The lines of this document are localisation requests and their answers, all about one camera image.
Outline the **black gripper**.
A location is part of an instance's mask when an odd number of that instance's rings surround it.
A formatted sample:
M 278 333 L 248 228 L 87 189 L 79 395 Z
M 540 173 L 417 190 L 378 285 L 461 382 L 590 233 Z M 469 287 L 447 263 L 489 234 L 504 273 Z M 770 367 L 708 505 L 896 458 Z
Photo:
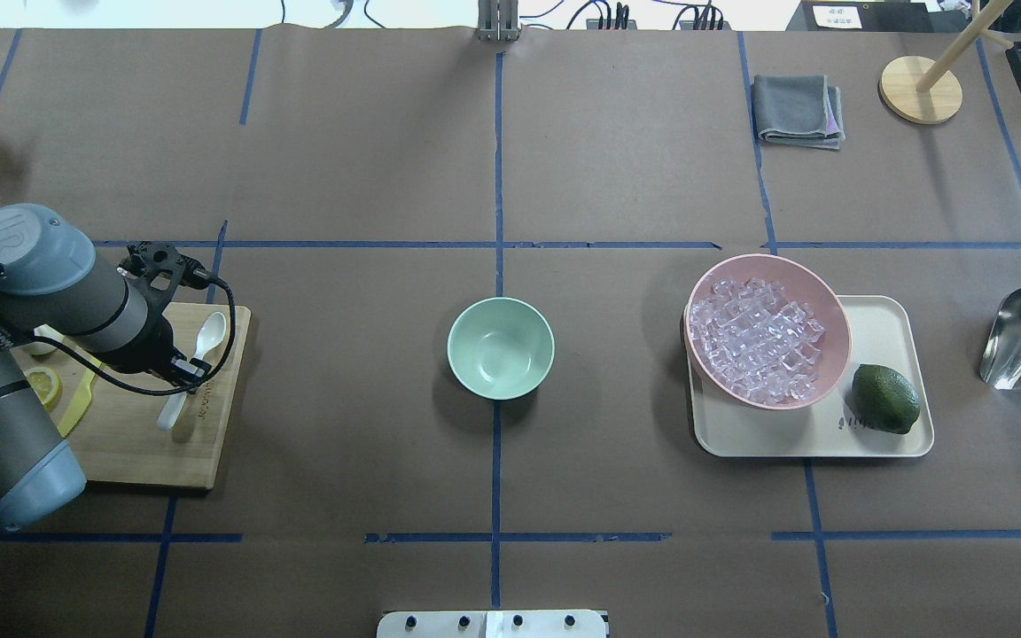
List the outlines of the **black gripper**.
M 206 290 L 214 283 L 210 269 L 199 260 L 182 254 L 168 242 L 130 243 L 118 269 L 143 295 L 149 307 L 166 307 L 179 287 Z

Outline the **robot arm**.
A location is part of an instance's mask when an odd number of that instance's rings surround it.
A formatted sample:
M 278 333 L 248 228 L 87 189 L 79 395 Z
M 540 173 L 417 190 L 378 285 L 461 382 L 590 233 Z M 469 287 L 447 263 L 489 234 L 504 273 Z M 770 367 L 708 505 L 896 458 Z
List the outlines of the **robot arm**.
M 165 310 L 179 287 L 224 287 L 167 242 L 129 244 L 111 265 L 47 206 L 0 207 L 0 533 L 13 533 L 80 496 L 88 480 L 18 351 L 41 343 L 113 386 L 147 373 L 163 395 L 193 392 L 218 375 L 203 355 L 175 347 Z

